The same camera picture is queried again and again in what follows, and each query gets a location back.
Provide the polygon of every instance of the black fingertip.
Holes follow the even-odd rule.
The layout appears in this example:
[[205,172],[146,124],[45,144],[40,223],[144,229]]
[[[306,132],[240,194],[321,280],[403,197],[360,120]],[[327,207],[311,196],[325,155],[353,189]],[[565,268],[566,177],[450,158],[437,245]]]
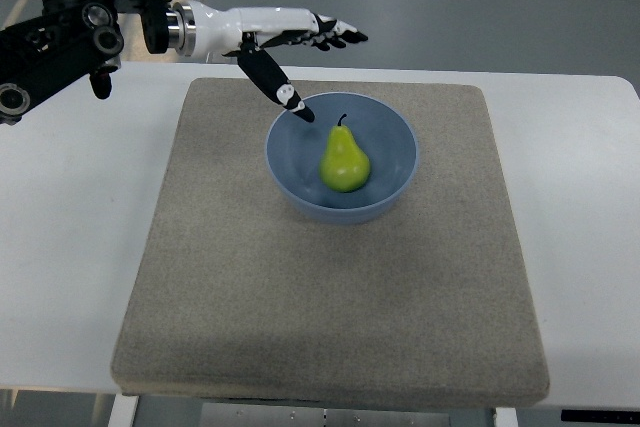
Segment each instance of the black fingertip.
[[345,44],[344,42],[342,42],[339,39],[329,39],[328,42],[333,45],[334,47],[338,48],[338,49],[344,49],[347,44]]
[[364,35],[362,32],[353,32],[351,30],[348,30],[347,32],[342,34],[340,38],[342,40],[346,40],[350,44],[357,44],[359,42],[365,42],[369,40],[369,37]]
[[294,112],[294,114],[296,114],[302,120],[306,120],[309,123],[311,123],[314,120],[316,120],[316,116],[313,113],[313,110],[311,110],[309,107],[305,107],[302,110],[298,110],[297,112]]

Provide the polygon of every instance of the bowl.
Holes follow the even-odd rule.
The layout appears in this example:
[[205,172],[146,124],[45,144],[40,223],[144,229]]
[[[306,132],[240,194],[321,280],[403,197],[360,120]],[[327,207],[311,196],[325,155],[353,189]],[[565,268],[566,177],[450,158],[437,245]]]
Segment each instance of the bowl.
[[[282,112],[267,134],[265,156],[273,179],[302,214],[331,224],[368,222],[388,211],[406,190],[419,163],[418,141],[402,115],[385,103],[351,92],[327,92],[304,99],[313,123]],[[331,128],[342,114],[371,162],[366,184],[340,193],[327,187],[318,165]]]

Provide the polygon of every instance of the white table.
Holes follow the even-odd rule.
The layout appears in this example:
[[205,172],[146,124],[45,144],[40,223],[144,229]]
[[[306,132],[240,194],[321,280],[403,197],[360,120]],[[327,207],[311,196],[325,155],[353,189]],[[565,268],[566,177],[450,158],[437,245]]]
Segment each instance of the white table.
[[[628,82],[285,71],[292,80],[480,87],[549,363],[551,392],[540,405],[640,408],[640,101]],[[0,386],[119,391],[113,347],[182,101],[198,77],[243,74],[125,63],[108,101],[83,79],[18,125],[0,126]]]

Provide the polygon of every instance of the white robotic hand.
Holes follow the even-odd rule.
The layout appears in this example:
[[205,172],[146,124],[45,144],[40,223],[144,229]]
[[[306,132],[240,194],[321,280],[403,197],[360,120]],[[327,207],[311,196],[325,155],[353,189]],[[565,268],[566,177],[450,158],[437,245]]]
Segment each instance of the white robotic hand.
[[265,48],[310,45],[327,51],[368,38],[352,25],[306,9],[250,7],[219,11],[199,1],[174,5],[169,46],[184,56],[211,62],[237,57],[238,66],[273,102],[308,122],[313,112]]

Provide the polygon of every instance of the plastic bowl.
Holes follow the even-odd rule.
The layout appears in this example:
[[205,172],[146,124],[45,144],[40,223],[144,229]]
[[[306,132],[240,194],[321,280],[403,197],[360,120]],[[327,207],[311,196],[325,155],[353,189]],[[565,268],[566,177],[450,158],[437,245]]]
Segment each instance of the plastic bowl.
[[[267,166],[286,198],[304,215],[332,224],[367,222],[389,210],[418,168],[418,141],[409,123],[388,105],[361,94],[328,92],[304,102],[316,120],[309,124],[282,112],[265,144]],[[371,161],[367,183],[349,193],[331,190],[318,174],[327,137],[342,114]]]

